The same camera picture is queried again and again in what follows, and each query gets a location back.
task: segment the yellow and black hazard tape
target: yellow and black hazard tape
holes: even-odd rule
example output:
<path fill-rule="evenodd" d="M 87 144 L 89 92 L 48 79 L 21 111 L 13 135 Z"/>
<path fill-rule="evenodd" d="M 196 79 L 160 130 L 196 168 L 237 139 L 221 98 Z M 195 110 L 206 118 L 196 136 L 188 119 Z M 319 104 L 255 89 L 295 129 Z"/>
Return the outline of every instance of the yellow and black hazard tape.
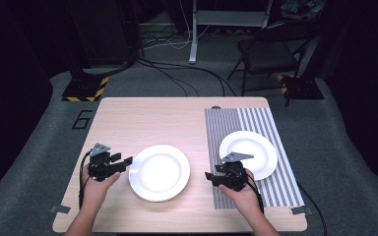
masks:
<path fill-rule="evenodd" d="M 99 88 L 95 91 L 95 94 L 92 96 L 63 96 L 63 101 L 98 101 L 100 97 L 102 96 L 106 84 L 108 83 L 109 78 L 105 78 L 100 82 Z"/>
<path fill-rule="evenodd" d="M 286 84 L 284 83 L 284 76 L 282 75 L 278 75 L 278 81 L 279 81 L 279 84 L 284 87 L 284 88 L 281 88 L 282 90 L 282 94 L 285 94 L 287 92 L 287 89 L 286 89 Z"/>

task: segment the metal chair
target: metal chair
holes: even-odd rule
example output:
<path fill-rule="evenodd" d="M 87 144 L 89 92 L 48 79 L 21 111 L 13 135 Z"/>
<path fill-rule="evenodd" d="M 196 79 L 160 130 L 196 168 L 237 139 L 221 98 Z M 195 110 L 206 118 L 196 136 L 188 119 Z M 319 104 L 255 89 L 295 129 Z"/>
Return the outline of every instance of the metal chair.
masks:
<path fill-rule="evenodd" d="M 268 74 L 270 77 L 273 73 L 294 72 L 293 77 L 297 78 L 300 63 L 315 36 L 317 23 L 316 20 L 276 22 L 258 31 L 251 39 L 238 41 L 241 57 L 227 79 L 229 80 L 234 72 L 243 71 L 241 96 L 244 96 L 246 91 L 284 88 L 246 88 L 247 74 Z M 286 43 L 297 40 L 303 42 L 291 52 Z M 244 64 L 244 68 L 237 70 L 241 63 Z"/>

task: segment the white plate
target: white plate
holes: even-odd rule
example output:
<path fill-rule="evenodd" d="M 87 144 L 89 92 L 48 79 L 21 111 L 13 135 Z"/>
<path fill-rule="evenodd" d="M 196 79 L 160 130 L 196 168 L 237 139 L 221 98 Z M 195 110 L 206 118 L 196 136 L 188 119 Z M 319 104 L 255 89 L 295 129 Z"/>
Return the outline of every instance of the white plate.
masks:
<path fill-rule="evenodd" d="M 174 198 L 189 180 L 186 155 L 176 147 L 152 146 L 141 151 L 130 166 L 129 179 L 134 192 L 150 202 Z"/>
<path fill-rule="evenodd" d="M 269 177 L 278 166 L 275 147 L 263 136 L 251 131 L 237 131 L 220 143 L 220 158 L 232 151 L 252 154 L 254 158 L 241 160 L 244 168 L 251 170 L 255 180 Z"/>

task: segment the striped mat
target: striped mat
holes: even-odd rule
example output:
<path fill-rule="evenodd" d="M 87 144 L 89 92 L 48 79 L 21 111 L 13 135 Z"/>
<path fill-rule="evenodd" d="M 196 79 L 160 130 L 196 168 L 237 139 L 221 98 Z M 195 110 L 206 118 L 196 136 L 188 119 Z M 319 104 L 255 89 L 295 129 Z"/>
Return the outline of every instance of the striped mat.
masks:
<path fill-rule="evenodd" d="M 236 131 L 256 132 L 272 143 L 278 154 L 278 167 L 268 178 L 256 181 L 265 207 L 303 206 L 281 138 L 270 108 L 205 109 L 211 173 L 221 164 L 220 144 Z M 231 199 L 213 187 L 215 208 L 235 208 Z"/>

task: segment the tabletop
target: tabletop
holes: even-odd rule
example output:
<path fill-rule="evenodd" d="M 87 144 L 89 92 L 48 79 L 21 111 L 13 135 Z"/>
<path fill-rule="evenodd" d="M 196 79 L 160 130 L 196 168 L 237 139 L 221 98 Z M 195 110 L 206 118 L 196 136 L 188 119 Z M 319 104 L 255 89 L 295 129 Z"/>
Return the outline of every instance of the tabletop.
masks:
<path fill-rule="evenodd" d="M 235 208 L 214 207 L 205 110 L 267 107 L 263 97 L 109 97 L 98 107 L 82 152 L 53 223 L 55 232 L 65 232 L 79 211 L 79 172 L 82 157 L 96 143 L 121 152 L 123 159 L 142 150 L 168 145 L 188 158 L 190 178 L 183 191 L 171 200 L 151 203 L 141 199 L 130 186 L 127 171 L 109 189 L 94 223 L 94 232 L 122 233 L 209 233 L 251 232 Z M 278 231 L 303 231 L 302 214 L 291 206 L 265 207 L 265 215 Z"/>

